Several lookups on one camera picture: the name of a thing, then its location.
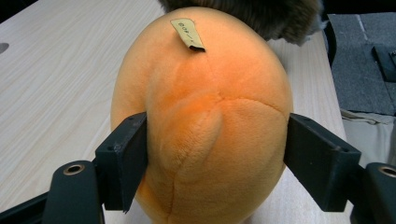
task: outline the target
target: orange fabric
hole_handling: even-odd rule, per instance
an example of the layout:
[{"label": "orange fabric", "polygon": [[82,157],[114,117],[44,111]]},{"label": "orange fabric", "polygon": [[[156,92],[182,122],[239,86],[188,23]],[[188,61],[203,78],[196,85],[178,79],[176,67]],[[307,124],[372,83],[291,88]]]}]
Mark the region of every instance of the orange fabric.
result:
[{"label": "orange fabric", "polygon": [[[206,52],[170,20],[189,18]],[[148,169],[136,199],[154,223],[237,223],[283,170],[290,85],[265,41],[238,19],[189,7],[150,24],[127,52],[111,124],[148,112]]]}]

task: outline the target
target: yellow tag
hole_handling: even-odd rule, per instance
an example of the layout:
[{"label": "yellow tag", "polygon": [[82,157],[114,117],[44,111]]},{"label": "yellow tag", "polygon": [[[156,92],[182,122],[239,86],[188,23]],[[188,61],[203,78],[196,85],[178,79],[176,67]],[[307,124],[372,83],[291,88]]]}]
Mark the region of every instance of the yellow tag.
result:
[{"label": "yellow tag", "polygon": [[189,49],[205,52],[204,45],[192,20],[176,19],[172,20],[171,23]]}]

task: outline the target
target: black tip of tag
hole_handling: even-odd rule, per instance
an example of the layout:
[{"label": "black tip of tag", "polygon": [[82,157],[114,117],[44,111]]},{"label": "black tip of tag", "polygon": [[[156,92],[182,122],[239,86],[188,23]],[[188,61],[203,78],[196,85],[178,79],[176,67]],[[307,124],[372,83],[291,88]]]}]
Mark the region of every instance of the black tip of tag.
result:
[{"label": "black tip of tag", "polygon": [[190,49],[192,49],[193,51],[198,51],[198,52],[205,52],[204,48],[197,48],[195,46],[190,46]]}]

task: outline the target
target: gray carpet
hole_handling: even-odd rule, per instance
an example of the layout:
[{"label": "gray carpet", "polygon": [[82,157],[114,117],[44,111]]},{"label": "gray carpet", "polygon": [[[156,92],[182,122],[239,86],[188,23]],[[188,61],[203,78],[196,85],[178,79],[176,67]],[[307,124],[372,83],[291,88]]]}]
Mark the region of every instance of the gray carpet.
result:
[{"label": "gray carpet", "polygon": [[396,49],[396,13],[329,15],[337,39],[332,75],[340,107],[395,115],[396,83],[385,82],[374,44]]}]

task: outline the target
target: wooden table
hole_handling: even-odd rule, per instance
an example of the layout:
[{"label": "wooden table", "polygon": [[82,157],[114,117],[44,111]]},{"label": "wooden table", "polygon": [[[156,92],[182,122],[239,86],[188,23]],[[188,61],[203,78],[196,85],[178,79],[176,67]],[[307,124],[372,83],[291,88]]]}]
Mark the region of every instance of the wooden table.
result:
[{"label": "wooden table", "polygon": [[[137,35],[163,14],[155,0],[39,0],[0,24],[0,212],[49,190],[52,173],[92,160],[109,135],[120,63]],[[322,34],[299,48],[271,41],[286,67],[295,113],[345,138]],[[290,170],[250,223],[348,223],[321,212]],[[107,223],[149,223],[134,203]]]}]

